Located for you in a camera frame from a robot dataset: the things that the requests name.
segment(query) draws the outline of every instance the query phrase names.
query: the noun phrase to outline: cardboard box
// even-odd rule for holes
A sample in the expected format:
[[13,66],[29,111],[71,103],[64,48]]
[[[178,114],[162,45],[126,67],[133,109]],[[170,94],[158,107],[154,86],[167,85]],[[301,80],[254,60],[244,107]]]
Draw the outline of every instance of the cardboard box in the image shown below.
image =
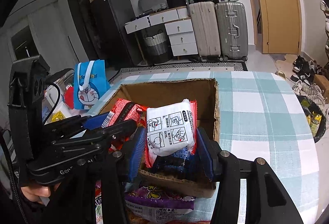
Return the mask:
[[326,103],[329,103],[329,80],[325,76],[315,75],[313,83],[323,90],[322,96],[326,99]]
[[[198,125],[205,129],[210,139],[219,141],[218,86],[214,79],[122,85],[100,113],[110,111],[118,98],[148,107],[166,106],[181,102],[183,99],[196,100]],[[216,189],[216,184],[209,181],[202,167],[200,167],[197,182],[149,173],[144,162],[140,165],[139,173],[150,184],[167,187],[185,195],[210,198]]]

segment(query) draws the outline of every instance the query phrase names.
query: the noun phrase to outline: plaid tablecloth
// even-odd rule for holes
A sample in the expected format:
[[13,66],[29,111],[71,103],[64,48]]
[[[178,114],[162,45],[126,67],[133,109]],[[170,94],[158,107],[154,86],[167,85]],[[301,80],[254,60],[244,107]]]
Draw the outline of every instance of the plaid tablecloth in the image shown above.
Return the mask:
[[[90,110],[97,114],[121,84],[215,78],[219,89],[220,146],[237,158],[270,163],[305,224],[315,222],[319,200],[319,165],[310,127],[291,87],[272,73],[186,72],[128,76],[116,83]],[[195,200],[182,219],[210,220],[217,192]],[[246,180],[241,180],[238,223],[246,217]]]

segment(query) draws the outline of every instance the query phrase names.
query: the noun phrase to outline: human hand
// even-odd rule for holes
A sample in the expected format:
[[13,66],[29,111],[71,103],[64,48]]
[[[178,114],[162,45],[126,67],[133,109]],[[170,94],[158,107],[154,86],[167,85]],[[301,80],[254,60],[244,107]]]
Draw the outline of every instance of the human hand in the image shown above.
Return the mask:
[[[57,190],[60,183],[54,186],[54,190]],[[30,200],[31,202],[37,202],[39,204],[43,204],[40,199],[42,197],[49,197],[51,194],[50,187],[41,186],[37,183],[32,183],[29,186],[21,187],[22,193],[24,196]]]

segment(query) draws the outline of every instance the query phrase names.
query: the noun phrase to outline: drawer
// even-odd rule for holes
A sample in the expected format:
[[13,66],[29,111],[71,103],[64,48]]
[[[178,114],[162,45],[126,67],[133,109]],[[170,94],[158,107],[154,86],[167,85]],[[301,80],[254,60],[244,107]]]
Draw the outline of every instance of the drawer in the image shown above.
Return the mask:
[[149,27],[147,16],[131,21],[125,25],[127,34]]
[[149,16],[151,26],[178,20],[177,10],[169,10]]
[[193,31],[191,19],[165,24],[168,35]]
[[178,12],[179,19],[188,18],[188,16],[189,16],[189,14],[187,13],[187,7],[177,9],[177,12]]
[[169,35],[169,39],[170,39],[170,44],[172,46],[180,45],[180,44],[187,44],[187,43],[195,43],[194,32],[172,34],[172,35]]
[[173,45],[171,49],[174,56],[198,54],[196,43]]

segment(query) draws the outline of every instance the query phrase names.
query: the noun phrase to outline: purple snack package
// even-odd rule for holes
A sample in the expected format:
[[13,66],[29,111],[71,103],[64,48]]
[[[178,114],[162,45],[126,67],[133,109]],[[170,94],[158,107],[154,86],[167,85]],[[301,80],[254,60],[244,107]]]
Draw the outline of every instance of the purple snack package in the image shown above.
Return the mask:
[[194,209],[194,197],[181,196],[158,187],[145,186],[126,192],[127,208],[153,223],[164,224]]

